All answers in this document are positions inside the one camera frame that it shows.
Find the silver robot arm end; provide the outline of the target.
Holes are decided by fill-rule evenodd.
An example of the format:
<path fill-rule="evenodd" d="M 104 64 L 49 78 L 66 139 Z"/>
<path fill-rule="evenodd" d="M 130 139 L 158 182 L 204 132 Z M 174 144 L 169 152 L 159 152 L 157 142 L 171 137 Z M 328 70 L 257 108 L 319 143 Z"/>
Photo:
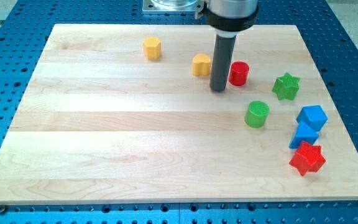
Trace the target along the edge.
<path fill-rule="evenodd" d="M 218 36 L 233 38 L 251 28 L 259 12 L 258 0 L 208 0 L 201 1 L 195 19 L 206 18 Z"/>

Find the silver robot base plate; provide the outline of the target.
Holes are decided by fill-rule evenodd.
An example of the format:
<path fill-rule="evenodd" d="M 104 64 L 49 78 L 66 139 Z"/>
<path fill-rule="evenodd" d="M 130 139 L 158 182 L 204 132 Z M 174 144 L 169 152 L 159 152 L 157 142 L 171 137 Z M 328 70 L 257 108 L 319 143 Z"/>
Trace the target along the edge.
<path fill-rule="evenodd" d="M 144 12 L 195 12 L 201 8 L 200 0 L 143 0 Z"/>

